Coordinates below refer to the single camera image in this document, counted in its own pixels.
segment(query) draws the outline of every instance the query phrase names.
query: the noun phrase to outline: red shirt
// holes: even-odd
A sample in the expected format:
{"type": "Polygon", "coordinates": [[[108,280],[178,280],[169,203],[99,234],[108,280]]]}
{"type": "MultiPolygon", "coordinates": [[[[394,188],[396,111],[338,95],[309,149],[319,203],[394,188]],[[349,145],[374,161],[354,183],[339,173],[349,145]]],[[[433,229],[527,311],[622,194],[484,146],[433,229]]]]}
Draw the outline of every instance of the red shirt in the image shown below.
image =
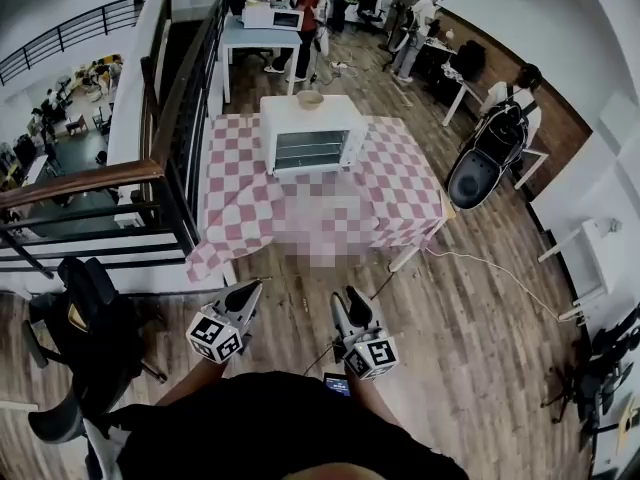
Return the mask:
{"type": "Polygon", "coordinates": [[[320,0],[298,0],[298,10],[304,11],[302,19],[302,32],[308,32],[316,29],[315,9],[318,7],[320,0]]]}

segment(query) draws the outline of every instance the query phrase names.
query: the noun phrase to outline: black shirt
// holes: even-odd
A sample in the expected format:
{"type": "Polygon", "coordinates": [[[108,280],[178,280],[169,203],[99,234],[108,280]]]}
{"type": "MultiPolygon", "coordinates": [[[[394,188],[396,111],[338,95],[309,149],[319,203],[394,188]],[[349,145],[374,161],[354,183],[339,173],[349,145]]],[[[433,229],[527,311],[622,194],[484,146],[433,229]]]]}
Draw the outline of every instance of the black shirt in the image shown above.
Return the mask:
{"type": "Polygon", "coordinates": [[[400,427],[317,379],[288,373],[223,379],[168,407],[134,405],[105,422],[133,430],[118,458],[125,480],[282,479],[336,462],[385,479],[468,480],[400,427]]]}

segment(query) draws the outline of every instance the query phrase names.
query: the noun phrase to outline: microwave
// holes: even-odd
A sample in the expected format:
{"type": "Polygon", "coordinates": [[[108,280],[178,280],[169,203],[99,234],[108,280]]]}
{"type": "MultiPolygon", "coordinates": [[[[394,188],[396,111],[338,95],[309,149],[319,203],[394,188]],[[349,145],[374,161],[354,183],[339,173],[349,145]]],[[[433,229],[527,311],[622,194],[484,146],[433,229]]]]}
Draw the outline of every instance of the microwave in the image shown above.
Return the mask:
{"type": "Polygon", "coordinates": [[[269,2],[247,1],[242,10],[244,28],[272,28],[276,30],[302,30],[304,13],[294,9],[278,9],[269,2]]]}
{"type": "Polygon", "coordinates": [[[348,96],[325,96],[305,110],[295,96],[260,100],[260,138],[267,172],[274,176],[336,171],[356,163],[367,123],[348,96]]]}

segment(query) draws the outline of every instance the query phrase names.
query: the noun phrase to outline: sneaker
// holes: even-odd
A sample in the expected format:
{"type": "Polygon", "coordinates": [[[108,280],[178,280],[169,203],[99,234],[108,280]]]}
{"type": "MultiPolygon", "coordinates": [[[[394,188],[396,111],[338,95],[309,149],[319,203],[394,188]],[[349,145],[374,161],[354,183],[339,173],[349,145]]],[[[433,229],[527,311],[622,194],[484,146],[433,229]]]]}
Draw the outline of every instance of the sneaker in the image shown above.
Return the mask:
{"type": "Polygon", "coordinates": [[[306,82],[307,81],[307,77],[305,76],[304,78],[298,78],[296,77],[296,79],[294,80],[293,83],[297,84],[298,82],[306,82]]]}
{"type": "Polygon", "coordinates": [[[284,73],[284,69],[280,70],[280,69],[276,69],[273,66],[267,66],[266,68],[264,68],[265,73],[278,73],[278,74],[282,74],[284,73]]]}
{"type": "Polygon", "coordinates": [[[395,78],[398,82],[402,82],[405,84],[410,84],[411,82],[413,82],[413,78],[411,78],[410,76],[408,76],[407,78],[402,78],[401,76],[394,73],[393,78],[395,78]]]}

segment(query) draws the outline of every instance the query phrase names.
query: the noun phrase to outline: pink and white checkered tablecloth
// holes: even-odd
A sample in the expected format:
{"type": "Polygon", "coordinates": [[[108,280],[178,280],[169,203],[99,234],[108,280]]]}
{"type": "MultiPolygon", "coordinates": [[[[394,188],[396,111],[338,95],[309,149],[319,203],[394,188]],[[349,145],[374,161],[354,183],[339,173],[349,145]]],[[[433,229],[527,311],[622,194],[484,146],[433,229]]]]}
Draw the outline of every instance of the pink and white checkered tablecloth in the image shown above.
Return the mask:
{"type": "Polygon", "coordinates": [[[267,174],[259,114],[216,119],[208,140],[206,236],[187,258],[189,278],[204,279],[274,239],[324,259],[363,247],[426,244],[447,220],[440,184],[402,120],[365,120],[369,134],[355,166],[287,179],[267,174]]]}

